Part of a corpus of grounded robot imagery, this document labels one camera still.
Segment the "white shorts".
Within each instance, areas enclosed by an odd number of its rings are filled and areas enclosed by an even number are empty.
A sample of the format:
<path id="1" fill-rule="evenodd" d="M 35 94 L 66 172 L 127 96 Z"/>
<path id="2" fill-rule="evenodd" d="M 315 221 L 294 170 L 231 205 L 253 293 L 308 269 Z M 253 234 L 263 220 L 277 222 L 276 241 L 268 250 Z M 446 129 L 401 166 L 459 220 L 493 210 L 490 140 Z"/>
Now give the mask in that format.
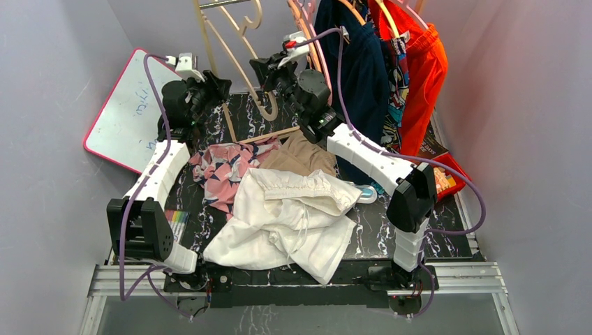
<path id="1" fill-rule="evenodd" d="M 203 252 L 206 261 L 245 270 L 296 264 L 327 285 L 350 243 L 347 213 L 362 192 L 321 170 L 308 176 L 250 168 L 232 216 Z"/>

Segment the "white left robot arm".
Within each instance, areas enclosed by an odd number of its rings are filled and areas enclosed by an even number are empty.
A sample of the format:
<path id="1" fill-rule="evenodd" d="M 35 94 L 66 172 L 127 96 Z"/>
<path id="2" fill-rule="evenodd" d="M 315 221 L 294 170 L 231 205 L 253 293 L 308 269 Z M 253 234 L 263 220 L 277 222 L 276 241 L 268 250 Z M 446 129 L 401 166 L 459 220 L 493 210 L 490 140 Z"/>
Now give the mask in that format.
<path id="1" fill-rule="evenodd" d="M 203 289 L 209 273 L 198 265 L 196 252 L 175 240 L 165 204 L 188 163 L 201 116 L 226 102 L 232 86 L 210 70 L 202 76 L 173 80 L 156 92 L 161 115 L 153 155 L 134 186 L 124 197 L 111 199 L 106 209 L 112 247 L 122 262 L 150 262 L 181 274 L 191 290 Z"/>

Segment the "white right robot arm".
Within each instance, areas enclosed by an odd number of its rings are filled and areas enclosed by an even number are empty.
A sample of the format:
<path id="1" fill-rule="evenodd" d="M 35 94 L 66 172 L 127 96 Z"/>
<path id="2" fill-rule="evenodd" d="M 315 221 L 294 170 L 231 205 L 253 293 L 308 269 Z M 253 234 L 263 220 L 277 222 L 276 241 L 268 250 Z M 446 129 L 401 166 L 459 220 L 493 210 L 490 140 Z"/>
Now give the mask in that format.
<path id="1" fill-rule="evenodd" d="M 393 261 L 389 267 L 370 267 L 368 284 L 374 290 L 419 285 L 424 236 L 437 201 L 432 167 L 395 158 L 358 135 L 329 104 L 324 75 L 312 69 L 296 75 L 297 64 L 283 58 L 278 53 L 250 59 L 261 89 L 275 91 L 289 103 L 308 141 L 354 165 L 390 196 L 386 216 L 395 228 Z"/>

